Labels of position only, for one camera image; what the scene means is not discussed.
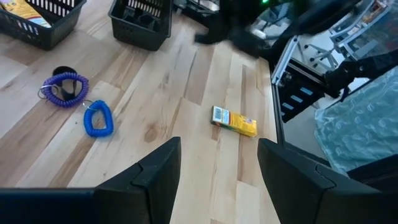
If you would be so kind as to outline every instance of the small yellow box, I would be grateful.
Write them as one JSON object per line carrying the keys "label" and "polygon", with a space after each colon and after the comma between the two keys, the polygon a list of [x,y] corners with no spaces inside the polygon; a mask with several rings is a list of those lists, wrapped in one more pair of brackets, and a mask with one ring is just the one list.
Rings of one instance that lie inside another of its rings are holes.
{"label": "small yellow box", "polygon": [[212,108],[211,123],[249,137],[257,136],[257,121],[229,112],[218,106]]}

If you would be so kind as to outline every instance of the black storage bin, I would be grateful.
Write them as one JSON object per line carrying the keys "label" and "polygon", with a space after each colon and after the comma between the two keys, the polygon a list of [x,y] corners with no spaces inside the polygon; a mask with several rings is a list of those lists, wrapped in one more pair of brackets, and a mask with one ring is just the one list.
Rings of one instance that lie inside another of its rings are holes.
{"label": "black storage bin", "polygon": [[114,0],[109,16],[116,39],[156,51],[171,35],[172,0]]}
{"label": "black storage bin", "polygon": [[0,10],[0,30],[44,50],[53,49],[76,26],[86,0],[25,0],[50,25],[42,27],[31,21]]}

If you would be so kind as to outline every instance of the wooden table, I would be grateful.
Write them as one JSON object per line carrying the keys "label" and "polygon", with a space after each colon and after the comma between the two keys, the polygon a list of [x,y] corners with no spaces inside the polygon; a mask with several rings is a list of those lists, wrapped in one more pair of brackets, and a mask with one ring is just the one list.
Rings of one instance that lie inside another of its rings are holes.
{"label": "wooden table", "polygon": [[[76,29],[49,52],[0,35],[0,186],[96,186],[181,136],[172,223],[278,223],[256,155],[259,138],[276,141],[267,62],[227,42],[193,44],[204,28],[180,16],[158,52],[120,43],[110,5],[89,0]],[[89,138],[83,106],[63,110],[37,97],[61,65],[90,79],[87,99],[111,107],[113,136]],[[213,105],[256,119],[259,137],[211,125]]]}

